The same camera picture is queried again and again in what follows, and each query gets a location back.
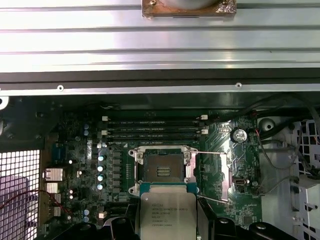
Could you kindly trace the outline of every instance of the capacitor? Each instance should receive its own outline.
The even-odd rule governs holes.
[[[88,223],[88,222],[89,222],[89,218],[88,218],[87,216],[85,216],[85,217],[83,218],[83,221],[84,221],[85,223]]]
[[[69,164],[76,164],[77,163],[77,160],[69,160]]]
[[[88,209],[83,210],[83,215],[88,216],[90,214],[90,211]]]
[[[101,165],[101,166],[98,166],[96,169],[98,170],[98,172],[102,172],[103,170],[106,169],[106,167]]]
[[[99,183],[97,186],[96,186],[96,188],[98,189],[98,190],[102,190],[102,189],[104,189],[104,184],[103,183]]]
[[[102,182],[102,181],[105,179],[105,175],[100,174],[100,175],[97,177],[97,179],[98,179],[99,182]]]
[[[69,196],[69,199],[74,199],[76,198],[78,195],[76,193],[73,193],[72,195]]]
[[[79,171],[78,171],[78,174],[79,174],[79,175],[86,174],[86,170],[79,170]]]
[[[105,156],[105,155],[100,155],[99,157],[98,157],[98,161],[103,161],[103,160],[106,160],[107,159],[107,156]]]
[[[230,139],[236,144],[242,144],[248,139],[248,134],[241,128],[235,128],[230,133]]]

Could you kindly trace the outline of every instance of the electrolytic capacitor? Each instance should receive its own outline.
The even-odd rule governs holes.
[[[78,174],[79,174],[79,175],[86,174],[86,170],[79,170],[79,171],[78,171]]]
[[[77,160],[73,159],[73,160],[69,160],[69,164],[76,164]]]
[[[88,216],[90,214],[90,211],[88,209],[83,210],[83,215]]]
[[[69,189],[69,194],[75,194],[78,190],[76,188]]]
[[[103,170],[106,169],[106,167],[101,165],[101,166],[98,166],[96,169],[98,170],[98,172],[102,172]]]
[[[107,156],[105,156],[105,155],[100,155],[99,157],[98,157],[98,161],[99,162],[102,162],[103,160],[106,160],[107,159]]]
[[[88,222],[89,222],[89,218],[88,218],[87,216],[85,216],[85,217],[83,218],[83,221],[84,221],[85,223],[88,223]]]
[[[105,175],[100,174],[100,175],[97,177],[97,179],[98,179],[99,182],[102,182],[102,181],[105,179]]]
[[[98,189],[98,190],[102,190],[102,189],[104,189],[104,184],[103,183],[99,183],[97,186],[96,186],[96,188]]]
[[[76,198],[77,196],[78,196],[78,194],[73,193],[73,194],[71,194],[71,195],[69,196],[69,198],[70,198],[70,199],[74,199],[74,198]]]

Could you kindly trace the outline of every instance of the metal bracket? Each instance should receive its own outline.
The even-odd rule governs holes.
[[[0,110],[5,109],[8,106],[9,97],[8,96],[1,96],[0,97]]]
[[[196,168],[196,155],[198,150],[187,145],[154,145],[154,146],[140,146],[128,151],[129,156],[134,158],[136,165],[134,166],[134,180],[135,184],[129,188],[128,192],[136,197],[140,196],[140,183],[138,181],[138,166],[137,164],[144,164],[144,155],[146,150],[163,150],[163,149],[180,149],[183,153],[183,163],[185,165],[185,183],[195,183],[196,177],[194,176],[194,169]]]

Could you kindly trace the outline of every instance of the mounting hole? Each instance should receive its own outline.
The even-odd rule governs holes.
[[[62,91],[64,90],[64,86],[59,85],[59,86],[57,87],[57,89],[58,89],[60,92],[62,92]]]
[[[80,231],[87,231],[91,228],[89,224],[84,225],[83,227],[80,228]]]

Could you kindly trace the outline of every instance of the green circuit board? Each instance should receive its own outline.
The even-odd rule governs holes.
[[[196,155],[194,175],[198,194],[208,198],[218,216],[231,218],[246,229],[251,223],[262,221],[261,197],[257,195],[259,144],[252,131],[257,128],[257,122],[249,116],[209,125],[200,121],[201,116],[225,114],[228,112],[219,110],[101,110],[81,117],[76,113],[65,113],[59,128],[63,140],[59,140],[60,147],[55,150],[65,154],[59,154],[58,160],[57,154],[53,153],[52,157],[60,164],[72,160],[65,169],[65,181],[59,185],[61,201],[73,212],[72,217],[64,216],[65,221],[70,224],[89,221],[99,227],[103,224],[99,213],[106,212],[106,208],[108,217],[123,215],[128,202],[136,198],[129,189],[137,179],[144,181],[146,177],[143,169],[135,177],[135,159],[130,150],[140,146],[170,145],[210,152]],[[247,131],[244,143],[231,141],[230,132],[234,128]],[[206,129],[206,132],[201,134],[197,129]],[[179,152],[174,151],[154,149],[147,151],[146,156],[178,156]],[[103,171],[98,172],[98,166],[102,166]],[[99,175],[103,176],[102,181],[97,179]],[[235,184],[231,176],[245,184]],[[229,180],[227,190],[223,186],[226,180]],[[70,189],[77,189],[82,197],[70,199]],[[226,194],[226,203],[214,201],[221,200]]]

